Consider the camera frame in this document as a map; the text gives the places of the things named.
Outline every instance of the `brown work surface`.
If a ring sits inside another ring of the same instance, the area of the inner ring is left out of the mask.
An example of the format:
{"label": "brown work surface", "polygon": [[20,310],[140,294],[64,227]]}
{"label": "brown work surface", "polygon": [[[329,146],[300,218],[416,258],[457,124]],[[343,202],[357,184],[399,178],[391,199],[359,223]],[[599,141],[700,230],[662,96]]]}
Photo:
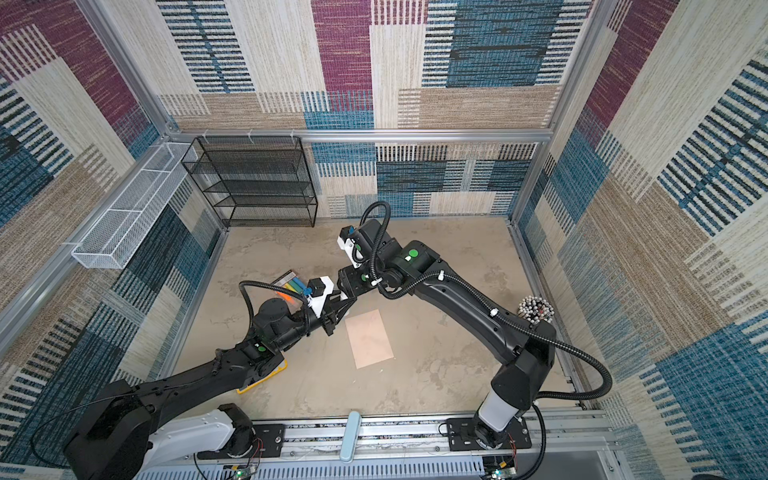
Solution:
{"label": "brown work surface", "polygon": [[[336,273],[349,260],[336,244],[350,221],[319,221],[315,228],[233,228],[181,352],[176,371],[206,362],[216,348],[242,340],[248,326],[241,280],[271,282],[293,269],[306,282]],[[417,239],[440,253],[456,272],[508,308],[531,294],[504,219],[454,217],[393,220],[388,232],[401,245]],[[255,308],[271,294],[251,289]],[[235,402],[252,418],[379,413],[455,412],[478,408],[499,364],[457,322],[415,297],[361,296],[349,316],[378,310],[394,358],[357,369],[344,322],[328,337],[321,329],[285,357],[288,368],[243,395],[229,392],[190,410],[208,412]],[[570,391],[559,365],[544,389]],[[573,402],[544,400],[545,406]]]}

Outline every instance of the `black mounting plate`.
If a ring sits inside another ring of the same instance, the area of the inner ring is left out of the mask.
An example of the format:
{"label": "black mounting plate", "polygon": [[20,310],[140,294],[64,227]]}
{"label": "black mounting plate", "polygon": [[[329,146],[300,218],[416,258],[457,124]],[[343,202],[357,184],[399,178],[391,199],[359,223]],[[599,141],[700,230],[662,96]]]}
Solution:
{"label": "black mounting plate", "polygon": [[[475,427],[472,424],[472,417],[458,417],[445,420],[445,425],[448,427],[448,445],[451,452],[466,452],[468,450],[485,450],[480,444],[478,444],[475,437]],[[507,433],[515,440],[515,446],[518,449],[529,449],[533,446],[531,443],[531,433],[528,431],[528,426],[525,423],[525,419],[522,422],[509,422],[507,425]],[[511,449],[509,440],[505,440],[502,443],[500,449]]]}
{"label": "black mounting plate", "polygon": [[[261,458],[276,458],[280,456],[280,452],[283,450],[283,438],[286,431],[286,426],[282,423],[260,423],[254,424],[253,429],[257,438],[261,439],[264,443],[264,448],[261,452]],[[247,460],[251,456],[253,451],[248,452],[242,459]],[[198,460],[220,460],[222,458],[229,458],[234,460],[226,454],[226,452],[198,452]]]}

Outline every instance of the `white wire basket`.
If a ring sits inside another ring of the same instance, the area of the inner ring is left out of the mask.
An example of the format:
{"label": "white wire basket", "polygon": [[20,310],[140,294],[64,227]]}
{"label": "white wire basket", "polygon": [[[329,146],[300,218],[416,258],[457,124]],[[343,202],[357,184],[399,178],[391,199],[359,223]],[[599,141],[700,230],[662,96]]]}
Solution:
{"label": "white wire basket", "polygon": [[181,159],[197,159],[189,146],[166,143],[155,151],[72,251],[82,266],[125,268],[186,176]]}

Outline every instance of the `square sheet of paper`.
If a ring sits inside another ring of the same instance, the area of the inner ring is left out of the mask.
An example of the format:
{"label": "square sheet of paper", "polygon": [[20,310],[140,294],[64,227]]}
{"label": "square sheet of paper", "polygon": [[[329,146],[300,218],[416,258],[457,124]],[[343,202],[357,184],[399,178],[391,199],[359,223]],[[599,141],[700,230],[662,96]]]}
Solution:
{"label": "square sheet of paper", "polygon": [[378,310],[344,319],[344,324],[357,368],[394,358]]}

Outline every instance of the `robotic arm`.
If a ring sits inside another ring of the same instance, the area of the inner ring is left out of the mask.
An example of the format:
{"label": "robotic arm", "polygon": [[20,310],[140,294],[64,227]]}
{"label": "robotic arm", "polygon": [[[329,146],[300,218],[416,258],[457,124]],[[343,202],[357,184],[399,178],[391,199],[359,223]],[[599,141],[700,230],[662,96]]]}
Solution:
{"label": "robotic arm", "polygon": [[[386,209],[384,221],[367,220],[378,206]],[[502,445],[509,426],[532,406],[536,408],[536,398],[583,400],[610,390],[611,376],[605,367],[557,341],[549,322],[510,313],[464,281],[424,243],[413,240],[401,247],[386,233],[388,222],[389,205],[376,202],[364,213],[359,228],[341,230],[338,243],[352,265],[339,271],[338,290],[329,277],[309,281],[303,295],[268,283],[241,282],[250,317],[242,342],[232,349],[218,349],[208,363],[166,379],[133,387],[120,380],[104,387],[64,446],[75,475],[80,480],[129,479],[144,468],[195,452],[217,450],[234,458],[249,453],[255,431],[235,405],[169,421],[214,396],[266,378],[283,361],[282,352],[320,327],[331,335],[357,297],[371,290],[392,300],[416,295],[437,306],[501,363],[491,391],[472,420],[474,437],[487,449]],[[292,314],[284,300],[272,298],[254,313],[247,286],[295,296],[303,306]],[[584,393],[539,392],[554,364],[556,346],[598,368],[603,386]]]}

